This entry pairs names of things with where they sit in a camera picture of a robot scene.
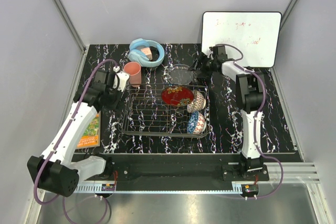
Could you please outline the clear glass bowl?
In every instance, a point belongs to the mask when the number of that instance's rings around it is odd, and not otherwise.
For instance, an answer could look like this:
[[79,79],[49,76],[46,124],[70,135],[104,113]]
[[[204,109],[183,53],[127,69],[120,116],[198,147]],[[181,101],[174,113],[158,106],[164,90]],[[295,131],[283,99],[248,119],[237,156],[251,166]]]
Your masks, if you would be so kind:
[[175,64],[168,68],[167,79],[172,84],[188,85],[194,80],[194,72],[188,65]]

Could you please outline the beige patterned bowl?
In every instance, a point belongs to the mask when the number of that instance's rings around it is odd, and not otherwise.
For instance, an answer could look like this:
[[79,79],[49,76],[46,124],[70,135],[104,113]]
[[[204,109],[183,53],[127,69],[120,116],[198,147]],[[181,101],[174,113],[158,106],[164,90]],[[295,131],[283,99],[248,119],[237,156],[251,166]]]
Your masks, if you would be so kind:
[[193,90],[193,94],[194,94],[193,101],[187,105],[188,113],[200,111],[204,109],[206,105],[206,100],[200,91]]

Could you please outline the black wire dish rack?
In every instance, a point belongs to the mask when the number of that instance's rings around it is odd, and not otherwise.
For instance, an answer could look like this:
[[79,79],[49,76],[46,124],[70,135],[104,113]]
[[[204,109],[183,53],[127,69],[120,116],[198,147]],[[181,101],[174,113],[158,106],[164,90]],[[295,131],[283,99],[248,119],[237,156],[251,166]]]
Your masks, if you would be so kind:
[[210,105],[206,86],[185,85],[189,90],[197,90],[205,98],[205,108],[200,114],[205,117],[205,130],[201,133],[187,131],[191,114],[187,106],[170,105],[161,97],[170,83],[147,83],[135,88],[128,85],[121,97],[121,121],[119,129],[123,134],[138,136],[168,136],[203,138],[209,134]]

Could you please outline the red floral lacquer bowl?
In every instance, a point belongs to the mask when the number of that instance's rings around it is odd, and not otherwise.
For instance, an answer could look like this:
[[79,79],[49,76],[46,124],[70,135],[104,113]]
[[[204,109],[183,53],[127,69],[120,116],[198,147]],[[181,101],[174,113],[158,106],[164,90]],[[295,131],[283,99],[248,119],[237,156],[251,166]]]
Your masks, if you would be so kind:
[[183,86],[169,86],[161,93],[162,100],[172,106],[187,106],[194,100],[194,93]]

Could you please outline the blue triangle pattern bowl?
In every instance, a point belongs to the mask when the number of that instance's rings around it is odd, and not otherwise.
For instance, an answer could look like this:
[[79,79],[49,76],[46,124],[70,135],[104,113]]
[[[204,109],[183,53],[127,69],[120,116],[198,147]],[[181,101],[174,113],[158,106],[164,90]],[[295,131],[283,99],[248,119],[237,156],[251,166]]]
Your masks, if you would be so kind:
[[206,120],[201,112],[195,111],[191,114],[188,125],[188,134],[201,134],[206,128]]

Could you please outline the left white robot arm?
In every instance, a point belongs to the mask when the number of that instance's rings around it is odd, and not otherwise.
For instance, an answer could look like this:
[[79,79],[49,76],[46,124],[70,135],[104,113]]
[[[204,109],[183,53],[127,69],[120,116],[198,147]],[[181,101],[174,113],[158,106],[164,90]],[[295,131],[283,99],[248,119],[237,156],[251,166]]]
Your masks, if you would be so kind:
[[85,130],[103,108],[116,109],[129,81],[129,74],[98,70],[78,89],[70,112],[59,132],[38,157],[31,156],[27,168],[34,189],[69,197],[82,181],[93,176],[103,180],[113,175],[112,159],[92,154],[77,162],[72,158]]

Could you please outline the pink plastic cup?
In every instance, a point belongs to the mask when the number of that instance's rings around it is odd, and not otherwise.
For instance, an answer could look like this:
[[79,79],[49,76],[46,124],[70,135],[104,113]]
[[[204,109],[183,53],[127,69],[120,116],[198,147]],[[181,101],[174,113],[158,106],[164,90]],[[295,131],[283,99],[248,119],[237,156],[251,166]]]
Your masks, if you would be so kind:
[[124,72],[129,74],[129,83],[133,87],[137,88],[142,83],[141,77],[141,65],[137,62],[128,62],[124,66]]

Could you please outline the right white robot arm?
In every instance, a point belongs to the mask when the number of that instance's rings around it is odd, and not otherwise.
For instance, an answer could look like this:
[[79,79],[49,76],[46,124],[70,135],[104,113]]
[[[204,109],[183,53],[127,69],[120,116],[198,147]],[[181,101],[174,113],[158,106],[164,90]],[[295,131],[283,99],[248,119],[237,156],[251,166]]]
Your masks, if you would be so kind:
[[199,79],[209,79],[213,72],[218,72],[235,81],[236,105],[243,118],[241,154],[246,160],[260,158],[260,125],[262,109],[266,102],[263,73],[242,67],[226,55],[211,58],[204,53],[197,56],[189,71],[197,72]]

